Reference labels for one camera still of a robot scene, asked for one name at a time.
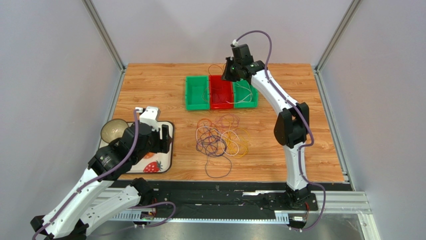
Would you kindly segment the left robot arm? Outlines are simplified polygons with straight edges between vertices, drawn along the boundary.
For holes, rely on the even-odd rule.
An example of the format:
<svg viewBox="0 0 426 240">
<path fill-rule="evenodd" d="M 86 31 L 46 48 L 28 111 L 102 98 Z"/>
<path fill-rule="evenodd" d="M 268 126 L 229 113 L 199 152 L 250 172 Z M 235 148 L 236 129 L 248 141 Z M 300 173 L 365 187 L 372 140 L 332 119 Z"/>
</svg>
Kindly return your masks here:
<svg viewBox="0 0 426 240">
<path fill-rule="evenodd" d="M 169 153 L 171 142 L 167 124 L 152 129 L 137 121 L 127 127 L 121 137 L 98 149 L 80 180 L 58 206 L 31 220 L 35 231 L 32 238 L 44 235 L 47 240 L 85 240 L 103 223 L 126 209 L 157 207 L 154 189 L 142 177 L 103 202 L 97 205 L 93 202 L 146 154 Z"/>
</svg>

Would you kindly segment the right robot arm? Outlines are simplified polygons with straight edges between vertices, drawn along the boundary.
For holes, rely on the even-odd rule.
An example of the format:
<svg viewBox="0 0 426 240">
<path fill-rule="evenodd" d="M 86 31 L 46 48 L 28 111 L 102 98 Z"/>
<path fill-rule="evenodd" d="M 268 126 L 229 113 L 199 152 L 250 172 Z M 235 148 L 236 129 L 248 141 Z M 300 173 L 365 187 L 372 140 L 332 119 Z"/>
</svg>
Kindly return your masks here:
<svg viewBox="0 0 426 240">
<path fill-rule="evenodd" d="M 289 208 L 305 205 L 311 191 L 305 165 L 305 146 L 309 130 L 310 109 L 299 103 L 277 83 L 266 65 L 254 61 L 247 44 L 231 45 L 233 55 L 226 58 L 222 80 L 238 82 L 245 80 L 253 86 L 277 114 L 273 129 L 276 141 L 283 147 L 287 169 L 284 201 Z"/>
</svg>

